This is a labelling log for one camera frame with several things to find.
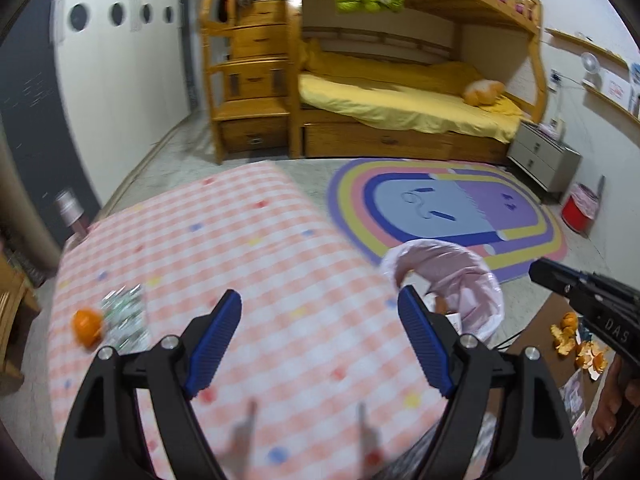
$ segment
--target yellow bed sheet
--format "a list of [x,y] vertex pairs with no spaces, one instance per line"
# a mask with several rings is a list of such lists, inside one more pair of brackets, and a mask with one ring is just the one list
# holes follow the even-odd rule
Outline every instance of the yellow bed sheet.
[[303,102],[385,130],[452,131],[507,143],[515,136],[522,116],[506,97],[484,107],[490,108],[487,111],[465,105],[459,96],[369,79],[302,72],[299,83]]

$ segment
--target rug pattern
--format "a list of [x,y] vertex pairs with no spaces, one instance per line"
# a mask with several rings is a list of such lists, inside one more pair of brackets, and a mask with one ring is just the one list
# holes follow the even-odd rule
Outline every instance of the rug pattern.
[[546,206],[488,164],[358,158],[335,173],[327,198],[334,223],[374,264],[391,247],[437,238],[470,248],[506,282],[567,250]]

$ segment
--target checkered tablecloth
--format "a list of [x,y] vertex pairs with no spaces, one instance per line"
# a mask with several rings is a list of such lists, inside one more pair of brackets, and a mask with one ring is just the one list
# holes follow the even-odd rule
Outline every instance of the checkered tablecloth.
[[[193,400],[230,479],[361,478],[442,414],[395,291],[281,171],[260,162],[108,217],[65,251],[49,332],[59,436],[93,358],[74,340],[74,312],[138,283],[153,343],[210,312],[228,288],[242,297],[212,385]],[[140,397],[156,473],[172,478],[150,398]]]

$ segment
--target yellow cloth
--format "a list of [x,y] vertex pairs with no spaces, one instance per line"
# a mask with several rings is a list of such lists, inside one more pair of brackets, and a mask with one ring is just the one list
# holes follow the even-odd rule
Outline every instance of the yellow cloth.
[[522,116],[506,97],[491,106],[473,107],[459,96],[361,78],[303,72],[299,83],[303,102],[385,130],[452,131],[507,143],[515,136]]
[[319,76],[356,77],[452,95],[462,95],[466,86],[483,79],[472,65],[460,61],[429,66],[376,61],[324,52],[316,39],[301,48],[304,69]]

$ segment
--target wooden staircase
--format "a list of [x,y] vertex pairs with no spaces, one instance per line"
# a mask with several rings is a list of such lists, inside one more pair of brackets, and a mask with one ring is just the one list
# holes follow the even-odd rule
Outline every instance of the wooden staircase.
[[[290,132],[295,130],[289,121],[290,82],[295,78],[297,96],[298,75],[289,60],[292,46],[287,41],[286,1],[257,1],[237,11],[236,0],[227,0],[226,23],[212,20],[211,2],[203,0],[200,35],[217,163],[227,153],[284,146],[289,146],[292,156],[300,156],[300,147],[292,150],[289,142]],[[227,38],[226,61],[210,64],[211,36]],[[223,95],[216,105],[212,79],[218,73],[222,74],[219,87]]]

